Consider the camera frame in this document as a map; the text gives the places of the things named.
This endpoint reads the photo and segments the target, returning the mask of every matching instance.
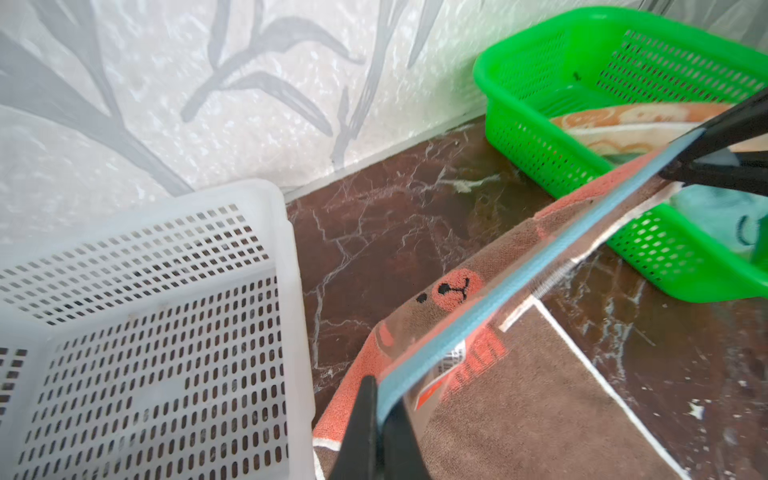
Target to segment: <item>white wallpaper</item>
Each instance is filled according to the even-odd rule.
[[[0,2],[0,243],[298,187],[482,106],[481,51],[579,0]]]

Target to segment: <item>gray leaf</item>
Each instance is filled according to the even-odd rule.
[[[250,44],[255,45],[264,21],[264,0],[253,0],[253,24],[250,27]]]
[[[349,87],[344,87],[339,101],[339,111],[336,114],[336,118],[339,119],[339,124],[342,126],[346,126],[347,115],[349,115]]]
[[[51,35],[83,64],[112,117],[119,124],[123,124],[118,101],[114,97],[101,63],[101,49],[90,1],[65,0],[63,6],[66,6],[68,13],[56,0],[34,0],[32,6],[40,22],[51,32]]]
[[[413,48],[411,48],[411,56],[408,58],[408,68],[411,68],[419,58],[419,54],[421,54],[424,44],[426,44],[427,38],[429,38],[429,32],[435,26],[435,20],[437,19],[437,14],[440,13],[442,3],[443,0],[424,0],[422,16],[419,18],[419,28],[416,30]]]
[[[210,40],[208,41],[208,61],[210,66],[216,70],[219,67],[221,51],[224,49],[224,42],[227,41],[227,26],[230,23],[230,0],[217,0],[216,13],[214,14],[214,23],[210,24]]]
[[[252,45],[254,48],[279,53],[285,53],[303,41],[315,41],[352,63],[362,63],[361,59],[352,58],[349,50],[325,28],[306,18],[278,18],[264,29],[258,40],[258,45]]]
[[[79,131],[147,171],[172,195],[192,191],[125,128],[88,103],[34,55],[0,31],[0,104]]]
[[[252,90],[257,88],[283,102],[288,108],[304,117],[326,136],[333,135],[331,124],[323,112],[293,85],[265,71],[256,71],[227,87],[227,90]]]

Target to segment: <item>white baseboard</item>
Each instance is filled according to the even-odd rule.
[[[311,181],[307,185],[298,187],[295,190],[291,190],[287,192],[285,191],[286,188],[283,188],[283,193],[285,194],[286,203],[288,204],[297,198],[301,198],[304,195],[310,194],[315,190],[319,190],[327,185],[330,185],[338,179],[344,178],[347,175],[354,174],[355,172],[361,171],[363,168],[369,167],[375,163],[378,163],[386,158],[391,157],[392,155],[408,150],[410,147],[413,147],[414,145],[418,145],[423,141],[429,140],[432,137],[445,133],[446,131],[452,130],[453,128],[456,128],[459,125],[464,124],[465,122],[470,121],[473,118],[480,117],[484,114],[485,114],[485,102],[483,102],[482,106],[477,107],[476,109],[471,110],[466,114],[444,121],[434,128],[430,128],[427,131],[423,131],[418,135],[410,137],[406,141],[403,141],[398,144],[394,144],[391,147],[385,148],[384,150],[376,154],[370,155],[369,157],[363,158],[362,160],[357,161],[354,164],[350,164],[345,166],[344,168],[340,168],[339,170],[332,172],[331,174],[326,175],[325,177],[318,178],[317,180]]]

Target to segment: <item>white paint spot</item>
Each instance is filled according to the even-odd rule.
[[[704,407],[703,406],[696,405],[695,403],[692,403],[692,402],[688,402],[688,406],[690,407],[690,412],[688,412],[686,415],[690,415],[692,417],[696,417],[699,420],[704,418]]]

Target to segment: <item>perforated basket bottom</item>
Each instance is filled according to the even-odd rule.
[[[4,478],[285,476],[277,294],[272,269],[159,311],[57,330],[41,349],[0,349],[4,406],[24,419]],[[25,371],[29,356],[46,356],[45,371]],[[24,376],[38,388],[16,399]]]

